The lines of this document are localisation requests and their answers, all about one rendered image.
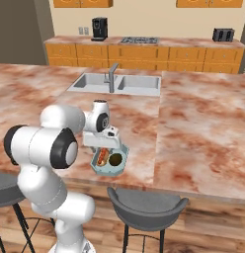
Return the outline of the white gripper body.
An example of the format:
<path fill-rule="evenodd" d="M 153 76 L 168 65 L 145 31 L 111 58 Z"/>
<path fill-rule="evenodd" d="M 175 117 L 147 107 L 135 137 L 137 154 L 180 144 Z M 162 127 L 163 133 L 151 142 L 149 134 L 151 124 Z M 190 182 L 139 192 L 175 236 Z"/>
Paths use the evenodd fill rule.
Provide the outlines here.
<path fill-rule="evenodd" d="M 83 145 L 95 148 L 119 149 L 122 145 L 120 135 L 117 132 L 83 132 Z"/>

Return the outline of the light blue octagonal plate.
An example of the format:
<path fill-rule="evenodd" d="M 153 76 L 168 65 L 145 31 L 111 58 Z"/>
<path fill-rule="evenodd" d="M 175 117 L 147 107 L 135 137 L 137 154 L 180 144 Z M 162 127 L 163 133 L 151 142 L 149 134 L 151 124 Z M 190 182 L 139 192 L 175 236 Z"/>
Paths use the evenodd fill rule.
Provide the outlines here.
<path fill-rule="evenodd" d="M 115 177 L 123 172 L 128 155 L 128 147 L 126 145 L 123 144 L 119 149 L 110 149 L 107 164 L 104 166 L 97 165 L 99 152 L 100 148 L 96 150 L 91 160 L 91 167 L 98 175 Z M 114 153 L 119 153 L 122 156 L 122 163 L 118 166 L 112 166 L 109 162 L 110 156 Z"/>

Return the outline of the hot dog in bun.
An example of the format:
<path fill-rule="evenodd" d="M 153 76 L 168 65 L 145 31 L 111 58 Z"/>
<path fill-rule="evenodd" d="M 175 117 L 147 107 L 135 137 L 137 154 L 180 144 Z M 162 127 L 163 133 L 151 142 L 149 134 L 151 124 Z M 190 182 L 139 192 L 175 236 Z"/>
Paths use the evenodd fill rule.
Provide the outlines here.
<path fill-rule="evenodd" d="M 107 164 L 107 160 L 109 158 L 109 149 L 108 148 L 101 148 L 97 160 L 98 166 L 104 166 Z"/>

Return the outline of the black toaster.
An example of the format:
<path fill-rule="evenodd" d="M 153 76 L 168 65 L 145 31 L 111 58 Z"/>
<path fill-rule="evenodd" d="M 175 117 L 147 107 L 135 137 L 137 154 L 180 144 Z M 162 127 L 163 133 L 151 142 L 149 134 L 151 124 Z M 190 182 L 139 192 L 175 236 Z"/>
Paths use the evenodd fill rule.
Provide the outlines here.
<path fill-rule="evenodd" d="M 232 42 L 234 33 L 233 29 L 214 29 L 212 40 L 214 42 Z"/>

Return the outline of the grey double sink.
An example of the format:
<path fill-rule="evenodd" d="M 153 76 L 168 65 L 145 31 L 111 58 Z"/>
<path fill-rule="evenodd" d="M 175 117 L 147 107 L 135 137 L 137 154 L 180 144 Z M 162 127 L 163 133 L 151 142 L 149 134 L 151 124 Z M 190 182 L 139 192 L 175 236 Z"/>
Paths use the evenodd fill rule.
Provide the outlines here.
<path fill-rule="evenodd" d="M 72 92 L 110 93 L 109 84 L 101 73 L 84 73 L 68 88 Z M 161 78 L 144 75 L 116 75 L 115 94 L 136 96 L 160 96 Z"/>

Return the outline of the orange wall cupboard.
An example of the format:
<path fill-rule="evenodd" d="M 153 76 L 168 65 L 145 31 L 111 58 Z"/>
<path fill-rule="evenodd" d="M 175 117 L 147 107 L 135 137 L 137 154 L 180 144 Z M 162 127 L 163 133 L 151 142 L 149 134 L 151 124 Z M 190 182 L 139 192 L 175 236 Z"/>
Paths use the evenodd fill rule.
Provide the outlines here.
<path fill-rule="evenodd" d="M 53 0 L 55 8 L 111 8 L 114 0 Z"/>
<path fill-rule="evenodd" d="M 177 0 L 177 8 L 241 8 L 243 0 Z"/>

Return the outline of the black coffee machine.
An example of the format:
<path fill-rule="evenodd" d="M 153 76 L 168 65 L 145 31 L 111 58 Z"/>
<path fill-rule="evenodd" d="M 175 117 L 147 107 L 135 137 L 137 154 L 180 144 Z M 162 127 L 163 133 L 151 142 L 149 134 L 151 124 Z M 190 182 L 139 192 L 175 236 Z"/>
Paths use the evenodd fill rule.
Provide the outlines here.
<path fill-rule="evenodd" d="M 108 19 L 97 17 L 92 20 L 92 41 L 102 42 L 108 37 Z"/>

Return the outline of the grey hob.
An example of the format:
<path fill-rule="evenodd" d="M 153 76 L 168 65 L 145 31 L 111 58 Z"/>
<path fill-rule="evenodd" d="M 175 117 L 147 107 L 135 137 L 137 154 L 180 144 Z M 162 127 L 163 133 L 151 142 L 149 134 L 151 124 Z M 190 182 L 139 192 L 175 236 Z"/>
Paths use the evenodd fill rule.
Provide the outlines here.
<path fill-rule="evenodd" d="M 156 37 L 124 37 L 121 40 L 121 43 L 137 43 L 137 44 L 148 44 L 159 43 L 159 38 Z"/>

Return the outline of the grey bar stool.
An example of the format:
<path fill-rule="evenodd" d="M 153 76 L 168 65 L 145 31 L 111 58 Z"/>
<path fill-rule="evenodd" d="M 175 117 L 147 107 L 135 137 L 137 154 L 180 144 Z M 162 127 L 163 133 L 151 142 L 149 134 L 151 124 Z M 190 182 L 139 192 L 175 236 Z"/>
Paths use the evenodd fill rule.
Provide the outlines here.
<path fill-rule="evenodd" d="M 124 188 L 108 187 L 107 192 L 118 218 L 124 223 L 122 253 L 126 253 L 130 228 L 159 231 L 159 253 L 163 253 L 165 230 L 176 222 L 189 199 Z"/>
<path fill-rule="evenodd" d="M 0 172 L 0 208 L 12 207 L 14 209 L 31 252 L 36 253 L 31 238 L 28 234 L 29 226 L 19 206 L 19 202 L 24 199 L 25 197 L 17 185 L 17 177 Z"/>

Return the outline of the round brown vegetable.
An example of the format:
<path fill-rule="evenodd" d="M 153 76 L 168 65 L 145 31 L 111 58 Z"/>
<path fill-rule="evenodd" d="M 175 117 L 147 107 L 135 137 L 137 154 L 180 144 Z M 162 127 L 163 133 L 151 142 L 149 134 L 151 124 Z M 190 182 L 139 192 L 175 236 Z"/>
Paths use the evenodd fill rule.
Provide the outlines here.
<path fill-rule="evenodd" d="M 119 153 L 110 156 L 109 162 L 112 166 L 118 166 L 122 163 L 123 157 Z"/>

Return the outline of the grey sink tap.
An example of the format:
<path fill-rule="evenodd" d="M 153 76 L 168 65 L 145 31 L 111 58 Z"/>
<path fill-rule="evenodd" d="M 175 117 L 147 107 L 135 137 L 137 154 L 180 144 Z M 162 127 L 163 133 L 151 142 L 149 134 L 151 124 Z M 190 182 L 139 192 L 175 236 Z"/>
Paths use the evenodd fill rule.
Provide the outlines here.
<path fill-rule="evenodd" d="M 116 71 L 116 69 L 118 68 L 119 64 L 116 62 L 113 64 L 113 66 L 110 68 L 109 70 L 109 77 L 106 77 L 106 73 L 105 73 L 105 79 L 104 79 L 104 83 L 108 83 L 109 84 L 109 92 L 110 93 L 114 93 L 115 92 L 115 86 L 114 86 L 114 72 Z"/>

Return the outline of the orange base cupboard run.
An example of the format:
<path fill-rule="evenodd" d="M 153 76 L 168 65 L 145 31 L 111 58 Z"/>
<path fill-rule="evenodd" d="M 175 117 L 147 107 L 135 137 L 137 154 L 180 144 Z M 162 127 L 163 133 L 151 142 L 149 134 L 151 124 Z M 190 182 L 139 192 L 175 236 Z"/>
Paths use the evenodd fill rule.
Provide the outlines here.
<path fill-rule="evenodd" d="M 50 65 L 236 74 L 243 47 L 47 43 Z"/>

